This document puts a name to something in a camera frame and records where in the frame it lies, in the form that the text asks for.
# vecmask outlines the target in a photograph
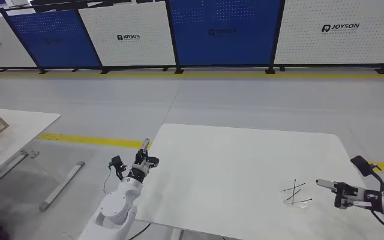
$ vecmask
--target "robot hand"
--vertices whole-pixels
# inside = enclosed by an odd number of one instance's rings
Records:
[[[121,180],[118,189],[109,193],[96,212],[93,214],[79,240],[125,240],[136,216],[136,207],[133,202],[140,196],[143,180],[153,167],[157,167],[159,159],[148,156],[149,139],[143,141],[142,147],[136,154],[136,159],[128,176],[123,177],[126,170],[120,156],[112,158],[109,169],[113,166],[116,175]],[[110,220],[118,229],[103,226],[104,220]]]
[[[316,180],[320,187],[330,189],[336,194],[334,205],[336,208],[347,209],[357,206],[370,210],[373,215],[382,223],[384,222],[374,212],[384,214],[384,183],[373,169],[377,166],[369,164],[361,156],[351,159],[351,162],[359,169],[363,176],[373,175],[380,182],[380,191],[367,190],[361,187],[350,186],[345,182],[330,182],[322,179]]]

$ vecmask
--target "white tabletop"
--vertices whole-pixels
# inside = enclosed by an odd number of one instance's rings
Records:
[[[0,166],[54,123],[60,114],[0,109],[9,127],[0,133]]]
[[[335,208],[317,178],[365,187],[332,134],[164,124],[150,150],[160,163],[144,179],[136,219],[231,238],[382,239],[364,209]],[[306,182],[284,206],[280,190]]]

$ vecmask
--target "floor marking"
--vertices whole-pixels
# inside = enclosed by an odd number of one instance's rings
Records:
[[[265,73],[184,73],[184,74],[173,74],[173,73],[0,73],[0,78],[4,77],[37,77],[37,78],[50,78],[50,77],[97,77],[97,78],[110,78],[110,77],[268,77],[268,78],[323,78],[323,79],[382,79],[384,74],[265,74]]]
[[[37,139],[60,141],[60,142],[73,142],[73,143],[85,143],[103,146],[117,146],[122,148],[136,148],[139,149],[143,141],[138,140],[125,140],[125,139],[106,139],[102,137],[86,137],[75,135],[63,135],[54,133],[44,133],[37,137]]]

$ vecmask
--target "black frame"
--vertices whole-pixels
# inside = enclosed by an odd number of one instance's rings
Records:
[[[3,16],[4,20],[7,22],[7,24],[9,25],[9,27],[12,29],[13,33],[16,35],[17,39],[21,42],[21,44],[23,45],[23,47],[26,50],[26,52],[28,53],[28,55],[32,58],[33,62],[36,64],[37,69],[40,70],[40,74],[47,73],[47,71],[45,69],[43,69],[41,66],[39,66],[36,58],[33,56],[31,51],[26,47],[26,44],[22,40],[22,38],[20,37],[19,33],[15,30],[15,27],[12,24],[12,22],[11,22],[11,20],[7,14],[7,11],[4,8],[0,8],[0,13]]]
[[[271,62],[269,63],[268,69],[265,70],[266,74],[275,73],[274,64],[275,64],[276,50],[277,50],[278,38],[280,36],[281,23],[283,21],[285,5],[286,5],[286,0],[280,0],[280,7],[277,14],[277,22],[276,22],[276,28],[275,28],[274,45],[272,47],[272,53],[271,53]]]
[[[271,53],[271,60],[269,64],[210,64],[210,65],[180,65],[179,63],[179,56],[178,56],[178,50],[177,50],[177,45],[176,45],[176,38],[175,38],[175,32],[174,32],[174,27],[173,27],[173,21],[172,21],[172,13],[170,10],[170,0],[155,0],[157,1],[164,1],[166,3],[166,10],[167,10],[167,17],[168,17],[168,22],[169,22],[169,30],[170,30],[170,35],[172,39],[172,46],[173,46],[173,54],[175,56],[175,65],[131,65],[131,66],[103,66],[101,63],[100,57],[95,49],[95,46],[91,40],[91,37],[89,36],[88,30],[85,27],[85,24],[83,22],[83,19],[81,18],[81,15],[79,13],[79,8],[77,6],[77,3],[80,2],[113,2],[113,0],[84,0],[84,1],[74,1],[74,0],[68,0],[68,2],[60,2],[60,3],[55,3],[55,4],[44,4],[44,5],[33,5],[33,6],[28,6],[28,7],[17,7],[17,8],[10,8],[10,9],[4,9],[0,8],[0,12],[3,15],[4,19],[7,21],[8,25],[12,29],[12,31],[15,33],[16,37],[19,39],[25,50],[28,52],[34,63],[36,64],[37,67],[27,67],[27,68],[18,68],[18,67],[0,67],[0,72],[5,71],[7,69],[39,69],[41,74],[46,73],[46,69],[73,69],[73,71],[77,71],[78,69],[92,69],[92,70],[101,70],[101,74],[106,74],[110,70],[131,70],[131,69],[143,69],[143,68],[162,68],[163,71],[167,71],[168,68],[175,67],[176,71],[175,74],[181,74],[183,73],[182,67],[238,67],[238,68],[249,68],[249,67],[267,67],[268,69],[265,70],[266,74],[274,74],[275,70],[274,67],[279,67],[280,71],[285,71],[286,67],[379,67],[379,69],[375,69],[378,73],[384,74],[384,63],[377,63],[377,64],[274,64],[275,62],[275,56],[276,56],[276,51],[277,51],[277,45],[278,45],[278,38],[280,35],[280,29],[281,29],[281,23],[283,21],[283,14],[284,14],[284,7],[285,7],[285,2],[286,0],[280,0],[280,7],[279,7],[279,12],[278,12],[278,19],[277,19],[277,24],[275,27],[275,35],[274,35],[274,42],[272,45],[272,53]],[[12,10],[21,10],[21,9],[29,9],[29,8],[38,8],[38,7],[47,7],[47,6],[56,6],[56,5],[72,5],[73,10],[75,10],[76,15],[80,19],[80,22],[86,32],[86,35],[91,42],[91,46],[93,51],[95,52],[98,61],[99,61],[99,68],[93,67],[79,67],[79,66],[73,66],[73,67],[42,67],[39,66],[36,58],[33,56],[31,51],[26,47],[26,44],[24,41],[20,38],[20,35],[17,33],[15,27],[13,24],[10,22],[7,11],[12,11]]]

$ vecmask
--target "cardboard box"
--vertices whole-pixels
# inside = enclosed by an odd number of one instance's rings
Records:
[[[0,133],[4,131],[9,125],[2,119],[0,118]]]

